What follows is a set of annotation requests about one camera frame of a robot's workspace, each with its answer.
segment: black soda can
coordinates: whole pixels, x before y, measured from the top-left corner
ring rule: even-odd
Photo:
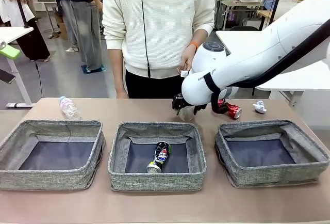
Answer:
[[[147,165],[146,171],[148,173],[161,173],[161,170],[170,153],[171,145],[165,141],[159,142],[154,153],[154,160]]]

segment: clear plastic bottle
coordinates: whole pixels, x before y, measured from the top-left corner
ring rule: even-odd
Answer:
[[[65,96],[60,97],[60,108],[67,118],[81,120],[80,113],[71,99],[68,99]]]

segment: black pants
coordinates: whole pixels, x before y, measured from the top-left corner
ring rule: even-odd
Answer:
[[[155,79],[137,76],[126,70],[126,86],[130,99],[172,99],[181,93],[181,76]]]
[[[37,27],[35,19],[27,21],[28,26],[33,27],[33,31],[17,38],[16,41],[21,47],[24,55],[30,60],[45,60],[50,55],[47,45]]]

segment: table leg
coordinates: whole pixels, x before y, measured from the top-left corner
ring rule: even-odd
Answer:
[[[24,104],[23,103],[21,103],[21,104],[10,103],[10,104],[7,104],[6,107],[7,108],[32,108],[35,104],[33,104],[31,102],[31,99],[29,97],[29,94],[26,91],[26,88],[24,86],[20,73],[16,68],[15,62],[11,59],[7,59],[7,60],[8,60],[12,74],[15,75],[15,77],[16,77],[17,85],[21,91],[21,94],[23,96],[25,103]]]
[[[49,14],[49,11],[48,11],[48,9],[47,9],[47,5],[46,5],[46,3],[43,3],[43,4],[44,4],[44,6],[45,6],[45,9],[46,9],[46,12],[47,12],[47,16],[48,16],[49,21],[50,21],[50,23],[51,23],[53,33],[55,33],[55,30],[54,30],[54,27],[53,27],[53,23],[52,23],[52,19],[51,19],[51,16],[50,16],[50,14]]]
[[[297,103],[299,102],[301,96],[303,95],[303,91],[295,91],[292,96],[291,96],[291,99],[290,99],[290,102],[289,102],[289,105],[290,107],[292,108],[295,108]]]
[[[222,28],[222,30],[225,30],[225,28],[226,28],[226,22],[227,22],[227,16],[228,16],[228,9],[229,9],[229,7],[226,6],[226,10],[225,10],[225,19],[224,19],[224,21],[223,21],[223,28]]]

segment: robotic arm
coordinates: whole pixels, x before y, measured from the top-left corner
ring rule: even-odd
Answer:
[[[250,88],[282,72],[326,58],[330,43],[330,8],[326,1],[305,0],[260,31],[257,39],[240,44],[240,52],[226,56],[217,43],[204,43],[172,107],[216,105],[236,87]]]

